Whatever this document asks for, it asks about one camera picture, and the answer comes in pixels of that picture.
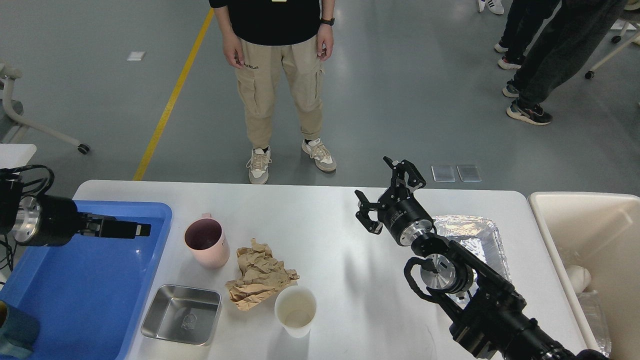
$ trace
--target chair wheel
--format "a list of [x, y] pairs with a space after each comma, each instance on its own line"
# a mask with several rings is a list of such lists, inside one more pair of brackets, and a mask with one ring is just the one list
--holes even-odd
[[82, 155], [87, 155], [90, 150], [91, 150], [91, 148], [89, 147], [89, 145], [86, 145], [85, 143], [81, 143], [80, 145], [78, 145], [78, 151]]

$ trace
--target pants pocket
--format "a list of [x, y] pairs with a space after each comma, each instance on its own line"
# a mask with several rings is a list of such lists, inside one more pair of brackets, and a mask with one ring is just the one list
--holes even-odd
[[324, 82], [324, 68], [322, 64], [318, 64], [308, 76], [306, 105], [307, 109], [313, 110], [318, 105], [320, 94], [322, 93], [322, 85]]
[[258, 114], [258, 104], [255, 98], [255, 76], [244, 69], [236, 71], [238, 79], [238, 93], [246, 109], [252, 114]]

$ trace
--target white bin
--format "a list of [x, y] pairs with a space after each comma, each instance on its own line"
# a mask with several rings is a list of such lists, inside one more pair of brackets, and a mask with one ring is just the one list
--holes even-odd
[[640, 198], [610, 193], [538, 192], [529, 204], [585, 342], [598, 350], [564, 270], [591, 273], [611, 335], [611, 359], [640, 354]]

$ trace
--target black pants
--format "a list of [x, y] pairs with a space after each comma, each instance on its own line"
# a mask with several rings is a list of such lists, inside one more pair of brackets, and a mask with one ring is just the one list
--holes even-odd
[[560, 0], [513, 0], [500, 39], [502, 45], [509, 48], [505, 54], [507, 60], [513, 62], [524, 54], [542, 22], [554, 13], [559, 2]]
[[530, 107], [575, 75], [618, 19], [627, 0], [562, 0], [513, 76], [518, 103]]

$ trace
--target hand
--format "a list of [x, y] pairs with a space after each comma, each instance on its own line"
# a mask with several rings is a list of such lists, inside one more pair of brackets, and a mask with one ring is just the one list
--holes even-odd
[[222, 36], [222, 52], [229, 65], [241, 69], [244, 67], [244, 54], [240, 39], [234, 33]]
[[333, 28], [327, 24], [320, 24], [317, 37], [317, 51], [320, 61], [331, 57], [333, 52]]

